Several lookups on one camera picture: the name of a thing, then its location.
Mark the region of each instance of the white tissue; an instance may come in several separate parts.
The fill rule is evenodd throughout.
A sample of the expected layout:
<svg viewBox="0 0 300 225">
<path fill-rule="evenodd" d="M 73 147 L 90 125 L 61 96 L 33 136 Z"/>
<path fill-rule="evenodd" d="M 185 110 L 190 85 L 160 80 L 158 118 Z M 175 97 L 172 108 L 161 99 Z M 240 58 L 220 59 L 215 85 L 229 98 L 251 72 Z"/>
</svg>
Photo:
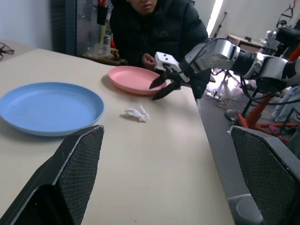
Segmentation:
<svg viewBox="0 0 300 225">
<path fill-rule="evenodd" d="M 147 123 L 150 121 L 149 114 L 145 111 L 144 107 L 140 105 L 139 110 L 136 109 L 127 109 L 125 110 L 125 115 L 129 117 L 136 117 L 140 122 Z"/>
</svg>

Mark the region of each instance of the black jacket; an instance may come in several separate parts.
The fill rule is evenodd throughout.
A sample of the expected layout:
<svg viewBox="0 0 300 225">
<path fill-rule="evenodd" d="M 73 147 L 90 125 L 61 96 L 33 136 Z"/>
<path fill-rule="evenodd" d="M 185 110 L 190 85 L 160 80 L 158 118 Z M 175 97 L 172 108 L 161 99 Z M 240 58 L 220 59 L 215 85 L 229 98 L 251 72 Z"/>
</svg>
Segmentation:
<svg viewBox="0 0 300 225">
<path fill-rule="evenodd" d="M 113 38 L 120 57 L 129 65 L 143 67 L 142 56 L 156 52 L 170 54 L 180 62 L 197 44 L 209 41 L 198 12 L 188 0 L 158 0 L 149 16 L 138 15 L 125 0 L 114 3 L 110 19 Z M 208 83 L 210 71 L 196 79 Z"/>
</svg>

